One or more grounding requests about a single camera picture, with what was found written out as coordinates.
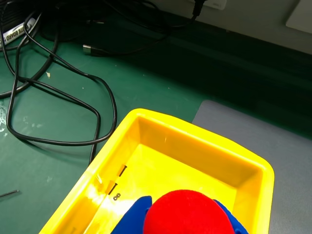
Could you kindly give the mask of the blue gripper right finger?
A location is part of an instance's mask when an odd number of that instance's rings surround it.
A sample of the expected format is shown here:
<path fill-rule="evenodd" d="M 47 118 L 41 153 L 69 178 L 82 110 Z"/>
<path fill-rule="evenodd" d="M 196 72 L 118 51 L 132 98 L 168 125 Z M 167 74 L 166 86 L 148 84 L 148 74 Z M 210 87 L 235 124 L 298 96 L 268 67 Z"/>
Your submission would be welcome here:
<path fill-rule="evenodd" d="M 214 199 L 214 201 L 227 215 L 235 234 L 248 234 L 245 227 L 236 219 L 236 217 L 233 216 L 233 214 L 221 202 L 219 202 L 216 199 Z"/>

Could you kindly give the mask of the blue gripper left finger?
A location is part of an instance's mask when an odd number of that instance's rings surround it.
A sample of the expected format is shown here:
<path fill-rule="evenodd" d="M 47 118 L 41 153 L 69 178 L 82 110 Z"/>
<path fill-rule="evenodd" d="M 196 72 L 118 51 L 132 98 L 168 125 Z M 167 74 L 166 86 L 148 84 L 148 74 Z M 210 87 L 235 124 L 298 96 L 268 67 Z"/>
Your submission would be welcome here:
<path fill-rule="evenodd" d="M 143 234 L 145 217 L 152 204 L 150 195 L 140 197 L 114 227 L 114 234 Z"/>

